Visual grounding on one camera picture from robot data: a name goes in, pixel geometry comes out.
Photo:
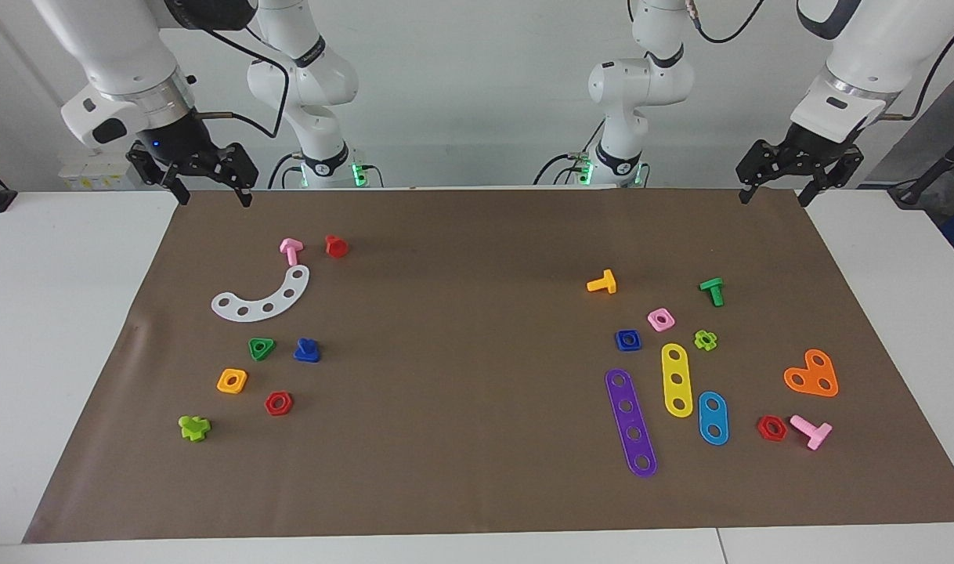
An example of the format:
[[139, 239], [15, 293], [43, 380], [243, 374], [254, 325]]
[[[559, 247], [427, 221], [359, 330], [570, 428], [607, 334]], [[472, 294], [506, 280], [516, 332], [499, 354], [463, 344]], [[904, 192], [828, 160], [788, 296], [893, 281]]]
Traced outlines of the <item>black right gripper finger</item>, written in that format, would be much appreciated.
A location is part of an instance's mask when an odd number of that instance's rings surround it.
[[163, 190], [169, 190], [175, 197], [180, 206], [186, 206], [190, 202], [190, 192], [183, 182], [179, 179], [179, 166], [170, 164], [167, 170], [161, 170], [156, 164], [156, 160], [142, 144], [133, 144], [128, 150], [128, 161], [141, 180], [148, 186], [159, 186]]
[[237, 195], [242, 208], [251, 207], [251, 190], [258, 179], [258, 168], [240, 143], [217, 150], [217, 183], [228, 186]]

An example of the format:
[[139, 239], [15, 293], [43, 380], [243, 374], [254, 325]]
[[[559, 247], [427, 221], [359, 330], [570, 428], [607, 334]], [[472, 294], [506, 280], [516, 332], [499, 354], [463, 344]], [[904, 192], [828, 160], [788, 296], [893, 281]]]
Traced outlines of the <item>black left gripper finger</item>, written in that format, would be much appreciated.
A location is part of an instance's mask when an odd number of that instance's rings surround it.
[[780, 147], [759, 139], [750, 147], [735, 167], [735, 173], [743, 188], [739, 191], [739, 202], [749, 204], [757, 189], [764, 183], [780, 178]]
[[863, 160], [859, 146], [850, 146], [836, 158], [826, 158], [821, 163], [814, 163], [811, 179], [799, 193], [800, 206], [809, 206], [815, 197], [825, 190], [845, 186]]

